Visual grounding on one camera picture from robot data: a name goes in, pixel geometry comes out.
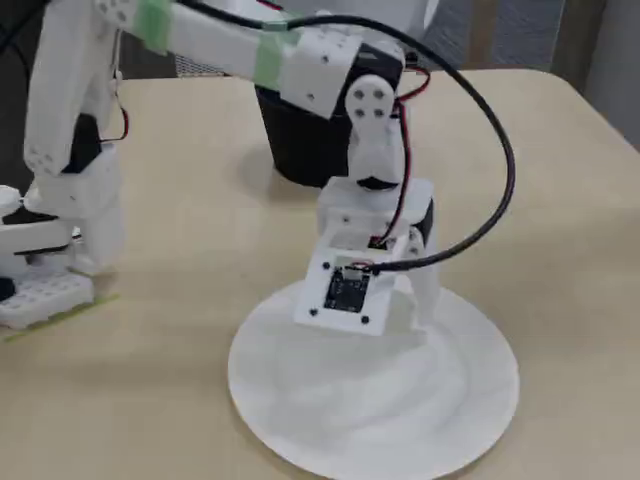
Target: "table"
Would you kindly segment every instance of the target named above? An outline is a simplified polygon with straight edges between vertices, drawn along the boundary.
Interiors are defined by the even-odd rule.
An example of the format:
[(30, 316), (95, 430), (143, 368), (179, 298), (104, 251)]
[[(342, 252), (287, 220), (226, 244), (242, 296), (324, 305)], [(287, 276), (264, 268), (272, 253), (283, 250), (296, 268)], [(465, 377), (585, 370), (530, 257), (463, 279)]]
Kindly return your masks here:
[[(640, 451), (640, 155), (567, 84), (472, 72), (519, 164), (513, 208), (443, 266), (520, 362), (502, 441), (454, 478), (630, 477)], [(252, 87), (133, 81), (121, 146), (127, 252), (100, 279), (118, 300), (0, 344), (7, 480), (312, 479), (239, 420), (228, 349), (247, 314), (302, 278), (317, 191), (272, 171)], [(114, 119), (117, 126), (119, 119)], [(434, 180), (443, 245), (475, 228), (504, 183), (490, 127), (441, 74), (415, 102), (417, 174)]]

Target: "circuit board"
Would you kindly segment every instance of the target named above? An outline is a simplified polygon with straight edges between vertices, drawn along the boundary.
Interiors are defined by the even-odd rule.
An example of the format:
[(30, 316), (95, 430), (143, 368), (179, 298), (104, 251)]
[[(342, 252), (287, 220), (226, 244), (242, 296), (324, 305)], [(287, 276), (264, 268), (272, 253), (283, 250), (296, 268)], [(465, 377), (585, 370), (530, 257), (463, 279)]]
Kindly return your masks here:
[(334, 269), (324, 308), (360, 313), (369, 288), (371, 275), (356, 267)]

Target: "green tape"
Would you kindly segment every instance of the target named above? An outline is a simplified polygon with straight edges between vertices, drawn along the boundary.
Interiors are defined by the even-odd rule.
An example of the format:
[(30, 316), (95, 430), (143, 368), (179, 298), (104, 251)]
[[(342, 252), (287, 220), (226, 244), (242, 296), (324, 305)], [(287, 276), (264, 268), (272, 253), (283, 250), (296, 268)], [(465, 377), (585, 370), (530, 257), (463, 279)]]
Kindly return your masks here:
[(172, 3), (173, 0), (140, 0), (136, 12), (134, 35), (160, 55), (166, 55), (169, 46)]
[(59, 313), (57, 315), (52, 316), (49, 320), (47, 320), (45, 322), (36, 323), (35, 325), (30, 326), (29, 328), (27, 328), (23, 332), (16, 333), (15, 335), (12, 335), (10, 337), (6, 337), (4, 339), (4, 342), (5, 343), (15, 342), (16, 340), (24, 338), (27, 335), (31, 335), (32, 333), (38, 332), (38, 331), (43, 330), (45, 328), (53, 327), (54, 325), (57, 325), (57, 324), (59, 324), (61, 322), (64, 322), (66, 320), (70, 320), (70, 319), (72, 319), (74, 317), (77, 317), (81, 313), (84, 313), (84, 312), (86, 312), (88, 310), (91, 310), (93, 308), (99, 307), (101, 305), (105, 305), (105, 304), (107, 304), (109, 302), (113, 302), (114, 300), (117, 300), (118, 298), (120, 298), (120, 295), (111, 295), (110, 297), (98, 298), (93, 303), (87, 303), (87, 304), (84, 304), (84, 305), (79, 305), (79, 306), (75, 307), (73, 310), (71, 310), (69, 312)]
[(265, 31), (260, 36), (260, 45), (256, 52), (253, 82), (261, 87), (279, 90), (284, 49), (297, 45), (299, 41), (298, 32)]

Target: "wall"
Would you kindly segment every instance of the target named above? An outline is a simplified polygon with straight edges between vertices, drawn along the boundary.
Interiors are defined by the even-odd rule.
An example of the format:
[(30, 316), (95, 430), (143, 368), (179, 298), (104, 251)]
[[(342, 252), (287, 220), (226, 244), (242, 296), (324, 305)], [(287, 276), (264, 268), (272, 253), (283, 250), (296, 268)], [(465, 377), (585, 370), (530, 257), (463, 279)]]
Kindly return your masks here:
[(609, 0), (586, 97), (640, 150), (640, 1)]

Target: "red wire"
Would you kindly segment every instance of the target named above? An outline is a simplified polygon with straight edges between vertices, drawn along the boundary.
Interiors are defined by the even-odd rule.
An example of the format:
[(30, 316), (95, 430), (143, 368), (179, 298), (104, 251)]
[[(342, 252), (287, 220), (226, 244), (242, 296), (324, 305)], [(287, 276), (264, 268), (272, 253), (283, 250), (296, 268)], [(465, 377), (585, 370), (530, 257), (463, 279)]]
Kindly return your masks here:
[(424, 83), (422, 85), (420, 85), (418, 88), (416, 88), (415, 90), (412, 90), (412, 91), (410, 91), (408, 93), (405, 93), (404, 95), (401, 95), (400, 97), (398, 97), (398, 100), (400, 100), (401, 102), (406, 102), (406, 101), (411, 100), (411, 99), (417, 97), (418, 95), (422, 94), (427, 88), (429, 88), (429, 84), (431, 83), (431, 72), (429, 70), (427, 70), (426, 68), (422, 68), (422, 67), (407, 67), (407, 70), (411, 70), (413, 72), (422, 73), (427, 78), (424, 81)]
[(122, 120), (124, 122), (124, 129), (123, 129), (122, 135), (119, 138), (110, 138), (108, 140), (102, 140), (102, 143), (119, 142), (119, 141), (124, 140), (125, 138), (127, 138), (129, 136), (129, 130), (131, 128), (131, 118), (129, 117), (129, 112), (127, 111), (126, 108), (124, 108), (122, 106), (122, 103), (120, 102), (120, 98), (118, 97), (117, 94), (116, 94), (116, 99), (118, 100), (118, 105), (120, 106), (120, 111), (122, 112)]
[(268, 0), (256, 0), (256, 1), (264, 5), (265, 7), (273, 8), (274, 10), (278, 10), (278, 11), (282, 10), (282, 7), (280, 5), (276, 5), (275, 3), (272, 3)]
[(402, 129), (402, 143), (404, 144), (404, 178), (402, 179), (402, 187), (400, 188), (400, 196), (398, 198), (396, 213), (393, 215), (393, 219), (391, 220), (391, 223), (389, 223), (387, 231), (382, 237), (380, 237), (378, 245), (384, 245), (393, 233), (393, 230), (395, 230), (396, 225), (400, 221), (400, 217), (402, 217), (407, 191), (409, 190), (409, 179), (411, 178), (413, 154), (411, 152), (411, 141), (409, 140), (409, 128), (407, 126), (407, 108), (402, 102), (399, 102), (398, 109), (400, 110), (400, 128)]

